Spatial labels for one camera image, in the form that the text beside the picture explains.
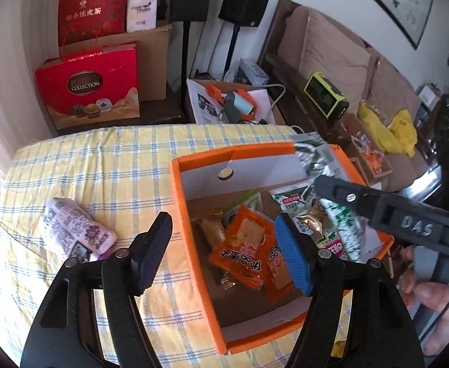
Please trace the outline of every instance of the cable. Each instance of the cable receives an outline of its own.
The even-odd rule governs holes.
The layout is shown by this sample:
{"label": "cable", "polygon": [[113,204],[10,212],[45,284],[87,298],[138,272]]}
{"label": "cable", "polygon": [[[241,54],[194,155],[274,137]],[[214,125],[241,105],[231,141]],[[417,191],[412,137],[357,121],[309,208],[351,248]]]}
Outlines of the cable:
{"label": "cable", "polygon": [[292,125],[292,126],[289,126],[290,128],[292,128],[292,129],[295,129],[295,128],[297,128],[299,131],[301,131],[301,133],[302,134],[304,134],[305,133],[305,131],[301,128],[301,127],[299,127],[299,126],[296,126],[296,125]]}
{"label": "cable", "polygon": [[282,93],[281,95],[279,95],[279,97],[273,102],[273,104],[271,105],[271,107],[269,108],[267,115],[265,115],[265,120],[269,120],[269,115],[272,113],[272,110],[274,109],[274,107],[277,105],[277,103],[279,102],[279,100],[284,97],[284,94],[286,94],[286,87],[284,87],[284,85],[282,84],[270,84],[268,86],[260,86],[262,88],[269,88],[269,87],[282,87]]}
{"label": "cable", "polygon": [[448,311],[448,309],[449,309],[449,302],[443,308],[443,310],[441,311],[441,314],[439,314],[437,316],[437,318],[434,320],[434,322],[429,326],[429,328],[427,328],[426,332],[424,332],[424,334],[420,337],[420,344],[422,344],[422,342],[424,342],[424,339],[427,337],[427,335],[429,335],[432,332],[432,330],[436,327],[436,325],[439,324],[439,321],[441,321],[442,316],[444,315],[444,313],[446,313]]}

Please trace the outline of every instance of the yellow checkered cloth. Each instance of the yellow checkered cloth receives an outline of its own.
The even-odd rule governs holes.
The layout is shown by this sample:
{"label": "yellow checkered cloth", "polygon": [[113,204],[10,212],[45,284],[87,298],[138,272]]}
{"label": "yellow checkered cloth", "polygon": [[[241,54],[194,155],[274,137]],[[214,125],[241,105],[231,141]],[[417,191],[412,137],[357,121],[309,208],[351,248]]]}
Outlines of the yellow checkered cloth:
{"label": "yellow checkered cloth", "polygon": [[[48,252],[40,216],[53,197],[76,201],[128,247],[161,210],[174,215],[169,163],[214,148],[287,141],[286,126],[171,125],[109,128],[38,142],[17,152],[0,200],[0,310],[9,340],[0,344],[19,363],[50,283],[63,261]],[[137,299],[148,336],[163,366],[284,366],[298,332],[256,349],[219,356],[192,287],[181,234],[174,231],[153,286]],[[95,291],[100,339],[117,362],[102,291]],[[350,303],[339,324],[345,339]]]}

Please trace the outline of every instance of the radio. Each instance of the radio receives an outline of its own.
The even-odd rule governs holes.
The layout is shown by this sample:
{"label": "radio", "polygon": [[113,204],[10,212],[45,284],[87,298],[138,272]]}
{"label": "radio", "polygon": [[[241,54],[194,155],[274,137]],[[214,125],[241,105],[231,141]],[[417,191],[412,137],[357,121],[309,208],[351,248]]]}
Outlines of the radio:
{"label": "radio", "polygon": [[349,107],[349,100],[321,72],[311,75],[305,94],[329,120],[339,120]]}

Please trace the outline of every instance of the biscuit package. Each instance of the biscuit package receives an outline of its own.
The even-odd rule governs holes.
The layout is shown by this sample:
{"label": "biscuit package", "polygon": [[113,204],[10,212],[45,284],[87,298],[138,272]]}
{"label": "biscuit package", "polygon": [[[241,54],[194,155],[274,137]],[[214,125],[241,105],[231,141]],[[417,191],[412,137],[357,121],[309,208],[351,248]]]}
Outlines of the biscuit package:
{"label": "biscuit package", "polygon": [[275,240],[274,225],[241,205],[226,229],[225,240],[209,255],[209,262],[252,289],[260,289],[270,274],[262,260],[265,254],[258,251],[270,238]]}
{"label": "biscuit package", "polygon": [[135,43],[47,60],[36,79],[57,129],[140,116]]}
{"label": "biscuit package", "polygon": [[236,279],[252,289],[263,287],[272,303],[294,287],[273,222],[245,205],[240,205],[224,242],[213,250],[209,262],[229,273],[231,279],[223,285]]}

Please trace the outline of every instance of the white cable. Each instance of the white cable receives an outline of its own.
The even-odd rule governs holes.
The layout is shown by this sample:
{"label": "white cable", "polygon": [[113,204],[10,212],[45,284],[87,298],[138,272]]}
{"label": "white cable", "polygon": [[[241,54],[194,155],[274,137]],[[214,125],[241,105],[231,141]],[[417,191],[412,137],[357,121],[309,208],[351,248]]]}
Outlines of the white cable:
{"label": "white cable", "polygon": [[301,127],[299,127],[299,126],[296,126],[296,125],[292,125],[292,126],[289,126],[290,128],[297,128],[298,130],[300,130],[301,131],[301,133],[302,134],[305,134],[305,131],[301,128]]}
{"label": "white cable", "polygon": [[272,113],[272,110],[274,109],[274,107],[277,105],[277,103],[280,101],[280,99],[282,97],[284,97],[284,94],[286,94],[286,87],[284,87],[284,85],[282,84],[270,84],[267,86],[260,86],[262,88],[269,88],[269,87],[282,87],[282,93],[281,95],[279,95],[279,97],[272,103],[271,107],[269,108],[267,115],[265,115],[265,120],[269,120],[269,115]]}

